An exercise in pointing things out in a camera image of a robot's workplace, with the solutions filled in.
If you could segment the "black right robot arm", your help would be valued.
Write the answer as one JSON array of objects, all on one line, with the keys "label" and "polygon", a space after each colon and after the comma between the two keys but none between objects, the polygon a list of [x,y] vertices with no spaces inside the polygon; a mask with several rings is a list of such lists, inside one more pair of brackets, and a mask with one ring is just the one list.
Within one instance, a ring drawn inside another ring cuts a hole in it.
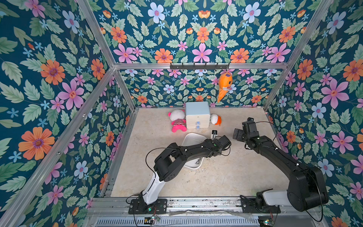
[{"label": "black right robot arm", "polygon": [[259,206],[290,206],[304,212],[329,202],[322,171],[290,157],[272,139],[260,136],[252,118],[235,129],[233,139],[244,142],[249,149],[262,155],[281,170],[289,180],[287,189],[257,193]]}]

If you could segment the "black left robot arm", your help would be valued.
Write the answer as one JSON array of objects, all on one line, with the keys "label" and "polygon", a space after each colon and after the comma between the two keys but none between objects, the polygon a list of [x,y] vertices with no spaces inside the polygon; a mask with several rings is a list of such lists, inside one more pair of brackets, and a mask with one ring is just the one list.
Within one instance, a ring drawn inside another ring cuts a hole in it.
[{"label": "black left robot arm", "polygon": [[231,142],[226,136],[215,140],[205,139],[202,143],[190,146],[172,143],[155,159],[154,171],[159,181],[169,182],[179,174],[187,162],[222,155],[230,146]]}]

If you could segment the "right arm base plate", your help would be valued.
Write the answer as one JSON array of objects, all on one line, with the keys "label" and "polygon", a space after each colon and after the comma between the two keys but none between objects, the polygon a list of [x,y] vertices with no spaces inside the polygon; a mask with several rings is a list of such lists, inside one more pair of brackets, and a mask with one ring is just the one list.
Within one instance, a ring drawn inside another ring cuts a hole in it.
[{"label": "right arm base plate", "polygon": [[240,195],[241,207],[243,213],[258,213],[258,214],[280,214],[281,209],[276,205],[267,205],[261,196],[246,197]]}]

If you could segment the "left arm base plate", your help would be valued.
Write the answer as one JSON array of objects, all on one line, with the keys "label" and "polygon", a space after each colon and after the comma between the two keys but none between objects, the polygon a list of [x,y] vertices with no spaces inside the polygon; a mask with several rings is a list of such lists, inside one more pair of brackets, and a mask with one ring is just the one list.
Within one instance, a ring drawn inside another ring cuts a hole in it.
[{"label": "left arm base plate", "polygon": [[157,199],[151,204],[146,204],[143,198],[133,199],[128,214],[166,214],[167,202],[167,199]]}]

